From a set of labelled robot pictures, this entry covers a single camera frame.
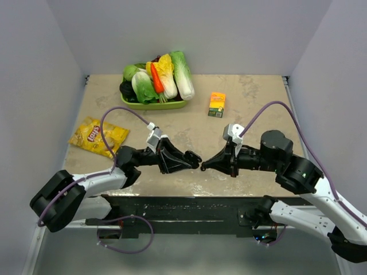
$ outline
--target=carrot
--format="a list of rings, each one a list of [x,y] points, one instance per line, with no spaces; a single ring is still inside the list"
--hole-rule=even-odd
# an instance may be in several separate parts
[[[159,79],[157,69],[155,68],[153,62],[150,64],[150,72],[153,77],[153,84],[156,93],[163,93],[165,87],[163,87],[162,81]]]

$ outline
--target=gray wall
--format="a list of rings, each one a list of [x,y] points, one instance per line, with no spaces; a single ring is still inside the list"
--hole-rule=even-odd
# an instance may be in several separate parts
[[[20,274],[29,201],[61,167],[83,75],[47,3],[0,1],[0,274]]]
[[[289,75],[331,0],[48,0],[86,73],[183,50],[194,73]]]
[[[365,214],[366,11],[366,0],[333,0],[290,78],[292,98],[309,143],[339,191]],[[367,265],[358,268],[366,274]]]

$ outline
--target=yellow box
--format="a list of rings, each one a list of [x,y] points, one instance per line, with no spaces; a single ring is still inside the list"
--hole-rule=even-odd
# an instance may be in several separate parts
[[[213,92],[210,96],[208,116],[223,117],[225,94]]]

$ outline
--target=yellow chip bag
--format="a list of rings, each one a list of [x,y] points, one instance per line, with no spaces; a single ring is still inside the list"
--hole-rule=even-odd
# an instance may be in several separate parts
[[[86,117],[70,138],[69,143],[112,159],[111,153],[103,143],[100,125],[101,121],[99,119],[93,119],[90,116]],[[108,146],[116,153],[129,133],[129,130],[104,122],[103,133]]]

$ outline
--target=table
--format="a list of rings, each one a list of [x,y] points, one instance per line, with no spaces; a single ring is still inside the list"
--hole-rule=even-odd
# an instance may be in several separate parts
[[[100,119],[111,107],[123,105],[119,84],[121,75],[95,74],[89,77],[81,103],[75,128],[86,116]],[[172,143],[181,151],[192,150],[207,160],[225,145],[222,139],[224,127],[239,123],[244,127],[255,113],[272,100],[284,101],[289,105],[287,92],[281,76],[258,75],[193,75],[196,96],[182,109],[165,111],[138,111],[148,121],[167,134]],[[226,94],[223,118],[209,117],[209,99],[212,92]],[[125,145],[137,149],[145,148],[149,134],[146,126],[134,115],[118,110],[111,112],[107,122],[129,129]],[[270,129],[282,131],[294,142],[294,153],[303,155],[296,128],[287,113],[279,106],[269,107],[249,129],[244,143],[259,148],[260,137]],[[109,158],[70,146],[65,169],[72,174],[84,174],[109,168]],[[138,167],[140,178],[131,187],[109,191],[109,195],[141,196],[294,196],[275,183],[271,172],[240,170],[237,178],[231,178],[215,170],[200,169],[162,175],[157,166]]]

